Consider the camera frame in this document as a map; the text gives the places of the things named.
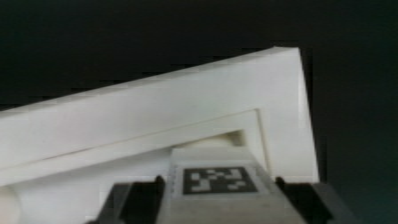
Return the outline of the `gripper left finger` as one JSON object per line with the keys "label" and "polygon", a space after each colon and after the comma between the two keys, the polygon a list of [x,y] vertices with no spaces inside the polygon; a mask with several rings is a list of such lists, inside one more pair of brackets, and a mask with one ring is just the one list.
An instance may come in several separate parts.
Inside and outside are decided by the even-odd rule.
{"label": "gripper left finger", "polygon": [[98,217],[86,224],[157,224],[166,180],[116,183]]}

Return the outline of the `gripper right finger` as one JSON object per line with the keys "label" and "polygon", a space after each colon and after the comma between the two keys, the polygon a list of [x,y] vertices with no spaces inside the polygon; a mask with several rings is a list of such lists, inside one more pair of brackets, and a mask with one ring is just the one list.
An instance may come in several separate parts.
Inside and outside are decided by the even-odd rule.
{"label": "gripper right finger", "polygon": [[278,177],[276,185],[308,224],[363,224],[329,184],[290,183]]}

